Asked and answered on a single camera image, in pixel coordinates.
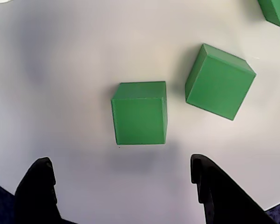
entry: white table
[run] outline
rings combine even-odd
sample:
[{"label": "white table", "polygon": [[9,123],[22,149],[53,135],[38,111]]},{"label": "white table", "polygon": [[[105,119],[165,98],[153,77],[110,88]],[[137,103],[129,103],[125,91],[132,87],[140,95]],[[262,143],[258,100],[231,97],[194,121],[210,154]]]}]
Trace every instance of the white table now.
[{"label": "white table", "polygon": [[[185,103],[202,42],[257,77],[233,122]],[[117,146],[119,82],[167,81],[167,144]],[[256,0],[14,0],[0,5],[0,185],[39,157],[80,224],[204,222],[189,158],[205,154],[263,209],[280,203],[280,28]]]}]

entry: foam cube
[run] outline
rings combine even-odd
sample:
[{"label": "foam cube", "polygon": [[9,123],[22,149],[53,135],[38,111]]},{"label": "foam cube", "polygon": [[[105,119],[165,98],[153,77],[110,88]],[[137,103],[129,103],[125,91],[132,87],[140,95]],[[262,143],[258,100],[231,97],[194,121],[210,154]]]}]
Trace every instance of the foam cube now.
[{"label": "foam cube", "polygon": [[203,44],[185,85],[186,102],[234,120],[255,76],[245,60]]},{"label": "foam cube", "polygon": [[118,145],[165,144],[165,82],[121,83],[111,103]]},{"label": "foam cube", "polygon": [[267,21],[280,26],[280,0],[258,0]]}]

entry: white tabletop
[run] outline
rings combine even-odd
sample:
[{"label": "white tabletop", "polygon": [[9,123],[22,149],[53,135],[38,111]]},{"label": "white tabletop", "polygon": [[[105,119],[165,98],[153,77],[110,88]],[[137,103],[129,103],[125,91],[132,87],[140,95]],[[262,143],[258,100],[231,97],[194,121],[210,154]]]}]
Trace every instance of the white tabletop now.
[{"label": "white tabletop", "polygon": [[[205,42],[257,73],[234,121],[185,103]],[[166,145],[117,146],[119,82],[166,81]],[[189,158],[205,154],[263,209],[280,202],[280,27],[256,0],[14,0],[0,5],[0,185],[49,156],[80,224],[204,222]]]}]

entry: green cube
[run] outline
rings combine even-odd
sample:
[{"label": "green cube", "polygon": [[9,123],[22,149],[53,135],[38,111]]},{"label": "green cube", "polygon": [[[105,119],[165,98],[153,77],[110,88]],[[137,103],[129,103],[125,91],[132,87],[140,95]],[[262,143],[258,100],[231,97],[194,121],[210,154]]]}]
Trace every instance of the green cube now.
[{"label": "green cube", "polygon": [[118,145],[165,144],[165,82],[121,83],[111,103]]},{"label": "green cube", "polygon": [[185,85],[186,102],[234,120],[255,76],[245,60],[203,44]]},{"label": "green cube", "polygon": [[267,21],[280,26],[280,0],[258,0]]}]

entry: blue carpet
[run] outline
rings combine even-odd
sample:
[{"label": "blue carpet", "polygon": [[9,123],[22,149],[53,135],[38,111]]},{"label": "blue carpet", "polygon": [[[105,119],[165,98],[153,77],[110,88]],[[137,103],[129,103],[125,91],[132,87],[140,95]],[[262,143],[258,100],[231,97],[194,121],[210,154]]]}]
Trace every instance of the blue carpet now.
[{"label": "blue carpet", "polygon": [[[267,211],[280,224],[280,205]],[[14,224],[14,196],[0,187],[0,224]]]},{"label": "blue carpet", "polygon": [[[0,224],[14,224],[14,195],[0,187]],[[63,224],[75,224],[63,220]]]}]

